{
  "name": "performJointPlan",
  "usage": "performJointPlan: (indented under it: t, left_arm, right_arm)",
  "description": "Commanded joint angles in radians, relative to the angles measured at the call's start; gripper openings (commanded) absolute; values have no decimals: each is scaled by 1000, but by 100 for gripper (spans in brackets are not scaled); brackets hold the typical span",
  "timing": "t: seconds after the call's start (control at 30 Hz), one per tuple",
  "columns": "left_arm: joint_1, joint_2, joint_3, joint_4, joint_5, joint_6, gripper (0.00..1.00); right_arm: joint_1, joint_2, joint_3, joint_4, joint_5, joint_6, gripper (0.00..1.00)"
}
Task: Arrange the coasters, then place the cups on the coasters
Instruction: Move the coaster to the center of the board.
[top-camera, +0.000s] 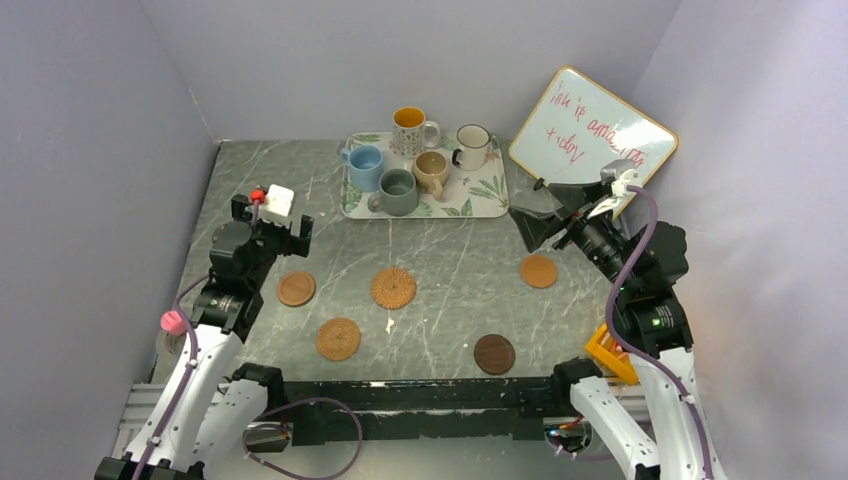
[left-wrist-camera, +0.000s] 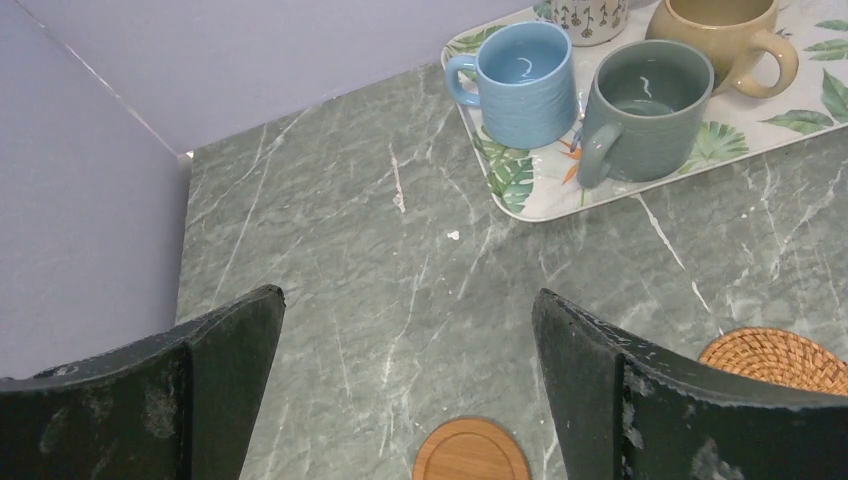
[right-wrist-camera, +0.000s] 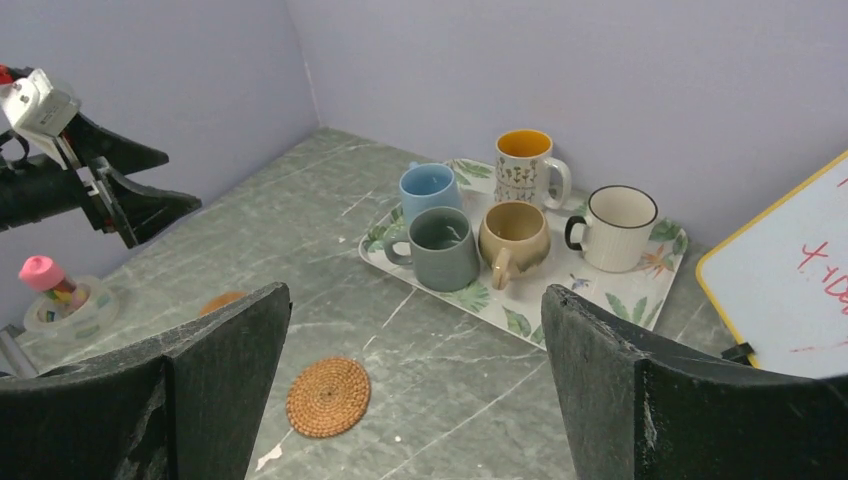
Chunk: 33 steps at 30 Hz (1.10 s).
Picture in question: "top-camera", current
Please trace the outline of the beige ceramic mug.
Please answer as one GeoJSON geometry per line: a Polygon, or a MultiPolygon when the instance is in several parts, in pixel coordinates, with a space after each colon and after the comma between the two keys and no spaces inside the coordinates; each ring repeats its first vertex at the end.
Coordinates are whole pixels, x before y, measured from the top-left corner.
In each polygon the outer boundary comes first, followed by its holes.
{"type": "Polygon", "coordinates": [[[430,194],[442,201],[450,178],[450,165],[445,157],[435,151],[420,154],[412,165],[412,173],[421,193],[430,194]]]}

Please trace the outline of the dark brown coaster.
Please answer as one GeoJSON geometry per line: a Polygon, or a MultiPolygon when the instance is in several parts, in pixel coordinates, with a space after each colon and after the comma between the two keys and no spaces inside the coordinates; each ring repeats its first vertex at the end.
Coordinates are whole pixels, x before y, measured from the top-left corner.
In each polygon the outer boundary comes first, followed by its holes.
{"type": "Polygon", "coordinates": [[[499,334],[480,337],[474,345],[473,356],[477,366],[490,375],[509,372],[516,359],[512,343],[499,334]]]}

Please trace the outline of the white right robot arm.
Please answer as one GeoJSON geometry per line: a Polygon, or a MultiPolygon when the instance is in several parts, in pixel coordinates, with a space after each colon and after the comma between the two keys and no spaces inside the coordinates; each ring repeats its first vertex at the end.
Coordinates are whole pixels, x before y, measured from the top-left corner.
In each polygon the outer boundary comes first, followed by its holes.
{"type": "Polygon", "coordinates": [[[628,479],[726,478],[700,403],[689,322],[673,290],[688,271],[685,231],[660,220],[656,200],[642,187],[624,189],[649,209],[647,224],[630,239],[612,223],[611,186],[552,188],[558,210],[508,213],[529,251],[559,234],[555,248],[578,247],[611,282],[604,323],[638,376],[653,432],[645,432],[589,359],[556,367],[551,405],[564,415],[578,412],[628,479]]]}

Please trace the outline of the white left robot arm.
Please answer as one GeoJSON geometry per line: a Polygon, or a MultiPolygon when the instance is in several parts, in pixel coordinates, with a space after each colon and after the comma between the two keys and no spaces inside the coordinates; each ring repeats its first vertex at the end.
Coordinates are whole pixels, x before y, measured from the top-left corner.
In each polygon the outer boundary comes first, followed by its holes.
{"type": "Polygon", "coordinates": [[[313,218],[292,233],[294,194],[273,185],[231,199],[232,219],[216,230],[210,266],[191,313],[176,312],[186,341],[148,419],[117,458],[105,457],[97,479],[203,479],[255,418],[272,420],[286,406],[282,372],[245,364],[213,402],[226,368],[244,346],[263,306],[261,288],[280,256],[307,257],[313,218]]]}

